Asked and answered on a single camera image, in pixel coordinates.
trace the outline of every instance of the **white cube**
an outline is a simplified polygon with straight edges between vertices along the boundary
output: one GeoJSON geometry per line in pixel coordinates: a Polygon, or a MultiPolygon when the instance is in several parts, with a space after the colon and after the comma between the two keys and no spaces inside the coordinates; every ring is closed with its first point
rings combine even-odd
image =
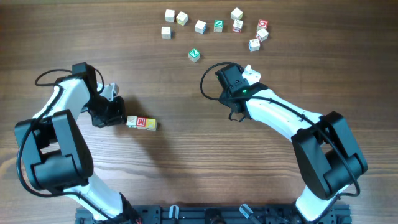
{"type": "Polygon", "coordinates": [[[162,38],[163,39],[172,38],[172,29],[170,27],[162,27],[162,38]]]}
{"type": "Polygon", "coordinates": [[[174,15],[174,10],[166,9],[166,14],[164,15],[164,17],[166,18],[166,22],[174,22],[174,15]]]}
{"type": "Polygon", "coordinates": [[[192,49],[189,53],[188,53],[188,58],[192,61],[192,62],[197,62],[200,58],[200,51],[197,49],[192,49]]]}
{"type": "Polygon", "coordinates": [[[242,10],[236,8],[231,12],[231,19],[236,20],[236,19],[242,19],[243,12],[242,10]]]}
{"type": "Polygon", "coordinates": [[[258,39],[252,39],[249,41],[249,50],[255,51],[260,49],[260,42],[258,39]]]}
{"type": "Polygon", "coordinates": [[[197,24],[195,25],[195,31],[199,34],[204,34],[206,31],[206,22],[198,20],[197,24]]]}
{"type": "Polygon", "coordinates": [[[236,19],[234,21],[234,24],[232,26],[232,31],[233,32],[241,32],[243,27],[243,21],[240,21],[239,19],[236,19]]]}
{"type": "Polygon", "coordinates": [[[259,23],[257,24],[257,31],[261,30],[262,28],[267,29],[267,26],[268,26],[268,21],[260,19],[259,23]]]}
{"type": "Polygon", "coordinates": [[[128,116],[126,125],[129,128],[136,128],[137,127],[137,116],[128,116]]]}
{"type": "Polygon", "coordinates": [[[185,25],[188,21],[188,15],[186,15],[184,12],[180,12],[177,15],[177,23],[181,25],[185,25]]]}
{"type": "Polygon", "coordinates": [[[214,21],[214,32],[223,32],[224,21],[214,21]]]}
{"type": "Polygon", "coordinates": [[[256,38],[259,39],[260,42],[263,42],[268,38],[268,32],[262,28],[261,30],[257,31],[256,38]]]}

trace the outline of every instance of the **wooden table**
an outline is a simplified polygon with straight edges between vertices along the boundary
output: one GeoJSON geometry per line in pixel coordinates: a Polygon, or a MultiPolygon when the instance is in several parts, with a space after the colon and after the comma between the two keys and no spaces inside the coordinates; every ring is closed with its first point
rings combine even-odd
{"type": "MultiPolygon", "coordinates": [[[[16,175],[14,125],[38,112],[52,94],[34,85],[52,68],[88,62],[116,82],[129,115],[155,118],[159,130],[78,125],[95,172],[133,205],[291,203],[302,192],[291,143],[255,121],[227,119],[229,108],[202,97],[203,72],[218,62],[252,65],[277,95],[310,111],[348,120],[368,161],[362,194],[343,198],[354,223],[398,218],[398,17],[396,2],[131,2],[0,7],[0,222],[71,223],[78,204],[37,198],[16,175]],[[232,33],[231,11],[244,12],[232,33]],[[166,9],[189,16],[164,21],[166,9]],[[195,33],[200,19],[205,35],[195,33]],[[222,34],[213,21],[224,20],[222,34]],[[250,52],[259,19],[269,37],[250,52]],[[171,40],[160,28],[170,26],[171,40]],[[201,59],[188,59],[192,48],[201,59]]],[[[212,71],[204,82],[221,92],[212,71]]],[[[51,82],[61,73],[49,75],[51,82]]]]}

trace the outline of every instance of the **wooden block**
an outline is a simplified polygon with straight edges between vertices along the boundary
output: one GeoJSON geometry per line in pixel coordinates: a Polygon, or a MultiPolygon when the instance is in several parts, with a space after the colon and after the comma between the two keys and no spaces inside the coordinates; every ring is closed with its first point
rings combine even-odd
{"type": "Polygon", "coordinates": [[[191,59],[192,62],[197,62],[200,58],[200,51],[197,49],[192,49],[189,53],[188,53],[188,58],[191,59]]]}
{"type": "Polygon", "coordinates": [[[137,126],[137,116],[128,116],[126,125],[129,128],[136,128],[137,126]]]}
{"type": "Polygon", "coordinates": [[[156,127],[157,127],[156,120],[147,118],[147,121],[146,121],[146,124],[145,124],[146,130],[156,131],[156,127]]]}
{"type": "Polygon", "coordinates": [[[257,31],[259,31],[259,30],[261,30],[261,29],[267,29],[267,26],[268,26],[268,21],[265,21],[265,20],[262,20],[262,19],[260,19],[259,20],[259,23],[258,23],[258,25],[257,25],[257,31]]]}
{"type": "Polygon", "coordinates": [[[231,12],[231,19],[236,20],[236,19],[242,19],[243,17],[243,12],[242,10],[236,8],[231,12]]]}
{"type": "Polygon", "coordinates": [[[259,39],[259,42],[263,42],[268,38],[268,32],[262,28],[261,30],[257,31],[256,38],[259,39]]]}
{"type": "Polygon", "coordinates": [[[214,32],[223,32],[224,21],[214,21],[214,32]]]}
{"type": "Polygon", "coordinates": [[[163,39],[171,39],[172,38],[171,27],[162,27],[162,38],[163,39]]]}
{"type": "Polygon", "coordinates": [[[175,11],[171,9],[166,9],[166,13],[164,15],[166,22],[174,22],[175,11]]]}
{"type": "Polygon", "coordinates": [[[198,20],[197,24],[195,25],[195,31],[199,34],[204,34],[206,31],[206,22],[198,20]]]}
{"type": "Polygon", "coordinates": [[[242,26],[243,26],[243,21],[240,21],[239,19],[236,19],[234,21],[234,25],[232,26],[232,31],[233,32],[241,32],[242,31],[242,26]]]}
{"type": "Polygon", "coordinates": [[[188,15],[186,15],[184,12],[180,12],[177,15],[177,23],[184,26],[187,22],[188,22],[188,15]]]}
{"type": "Polygon", "coordinates": [[[260,41],[258,39],[252,39],[249,41],[249,50],[255,51],[260,49],[260,41]]]}
{"type": "Polygon", "coordinates": [[[147,119],[146,118],[137,118],[137,128],[138,129],[145,129],[145,125],[146,125],[147,119]]]}

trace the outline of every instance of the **black cable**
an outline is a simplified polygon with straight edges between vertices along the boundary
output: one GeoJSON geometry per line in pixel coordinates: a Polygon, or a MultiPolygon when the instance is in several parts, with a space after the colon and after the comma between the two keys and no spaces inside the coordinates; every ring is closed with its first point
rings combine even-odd
{"type": "Polygon", "coordinates": [[[102,74],[101,74],[101,72],[98,70],[98,69],[95,69],[95,71],[96,72],[98,72],[98,74],[100,75],[100,77],[101,77],[101,80],[102,80],[102,88],[101,88],[101,90],[98,92],[98,94],[101,94],[103,91],[104,91],[104,77],[102,77],[102,74]]]}
{"type": "Polygon", "coordinates": [[[323,131],[321,130],[314,122],[312,122],[310,119],[308,119],[304,114],[300,114],[299,112],[293,110],[292,108],[290,108],[289,106],[284,105],[283,103],[280,103],[276,100],[273,100],[272,98],[266,98],[266,97],[262,97],[262,96],[238,96],[238,97],[230,97],[230,98],[226,98],[226,99],[221,99],[221,98],[214,98],[211,96],[208,96],[205,94],[205,92],[203,91],[203,80],[205,79],[205,76],[207,75],[207,73],[219,66],[219,65],[237,65],[239,69],[242,68],[242,66],[233,63],[233,62],[221,62],[221,63],[217,63],[213,66],[211,66],[208,70],[205,71],[205,73],[203,74],[201,80],[200,80],[200,91],[202,93],[202,95],[205,98],[208,98],[209,100],[223,100],[223,101],[233,101],[233,100],[250,100],[250,99],[258,99],[258,100],[266,100],[269,101],[271,103],[275,103],[287,110],[289,110],[290,112],[292,112],[293,114],[297,115],[299,118],[301,118],[302,120],[306,121],[307,123],[311,124],[312,127],[314,127],[324,138],[324,140],[330,144],[330,146],[332,147],[332,149],[336,152],[337,156],[339,157],[339,159],[341,160],[341,162],[343,163],[344,167],[346,168],[348,175],[351,177],[351,180],[353,181],[354,185],[355,185],[355,189],[356,189],[356,193],[338,193],[335,195],[335,199],[333,199],[333,202],[331,204],[329,204],[329,206],[324,210],[324,212],[316,219],[317,221],[319,221],[319,219],[321,219],[322,216],[326,215],[327,212],[329,211],[329,209],[331,208],[331,206],[333,206],[333,204],[340,199],[341,196],[349,196],[349,197],[357,197],[360,195],[361,193],[361,188],[359,187],[358,181],[356,180],[354,173],[351,169],[351,167],[347,164],[347,161],[345,160],[345,158],[343,157],[343,155],[341,154],[341,152],[338,150],[338,148],[335,146],[335,144],[333,143],[333,141],[329,138],[329,136],[323,131]]]}
{"type": "Polygon", "coordinates": [[[244,121],[244,119],[246,118],[246,116],[243,116],[243,118],[241,118],[241,119],[239,119],[239,120],[237,120],[237,119],[233,119],[232,118],[232,114],[234,113],[234,111],[233,110],[231,110],[231,112],[229,113],[229,116],[228,116],[228,119],[230,120],[230,121],[237,121],[237,122],[242,122],[242,121],[244,121]]]}
{"type": "Polygon", "coordinates": [[[106,217],[109,221],[111,221],[111,222],[116,224],[117,222],[114,221],[113,218],[111,218],[109,215],[104,213],[102,211],[102,209],[99,209],[97,206],[92,204],[87,198],[82,196],[80,192],[79,193],[77,193],[77,192],[62,192],[62,193],[59,193],[59,194],[42,194],[42,193],[38,193],[37,191],[35,191],[34,189],[30,188],[27,185],[27,183],[26,183],[26,181],[24,179],[24,176],[22,175],[22,152],[24,150],[24,146],[25,146],[25,143],[27,141],[27,138],[28,138],[29,134],[32,132],[32,130],[34,129],[34,127],[36,127],[36,125],[40,122],[40,120],[52,110],[52,108],[57,103],[57,101],[59,100],[59,98],[61,97],[62,92],[63,92],[63,87],[61,85],[59,85],[59,84],[56,84],[56,83],[39,84],[39,83],[37,83],[40,80],[41,77],[43,77],[44,75],[46,75],[48,73],[51,73],[51,72],[70,72],[71,73],[72,71],[65,70],[65,69],[54,69],[54,70],[49,70],[49,71],[39,75],[36,78],[35,85],[37,85],[37,86],[57,86],[57,87],[59,87],[59,91],[58,91],[57,95],[55,96],[54,100],[47,106],[46,110],[42,114],[40,114],[36,119],[34,119],[32,121],[31,126],[27,129],[24,137],[22,138],[21,145],[19,146],[19,149],[18,149],[17,162],[16,162],[18,179],[21,182],[22,186],[26,189],[26,191],[28,191],[29,193],[31,193],[31,194],[33,194],[35,196],[38,196],[38,197],[52,198],[52,197],[59,197],[59,196],[66,196],[66,195],[77,196],[79,199],[82,199],[82,201],[86,202],[91,208],[93,208],[98,213],[100,213],[101,215],[106,217]]]}
{"type": "Polygon", "coordinates": [[[36,86],[40,86],[40,87],[43,87],[43,86],[54,86],[54,85],[55,85],[54,83],[45,83],[45,84],[39,84],[39,83],[38,83],[38,81],[39,81],[43,76],[45,76],[45,75],[48,74],[48,73],[52,73],[52,72],[69,72],[69,73],[72,73],[71,70],[67,70],[67,69],[52,69],[52,70],[48,70],[48,71],[46,71],[45,73],[39,75],[39,76],[36,78],[36,80],[35,80],[35,85],[36,85],[36,86]]]}

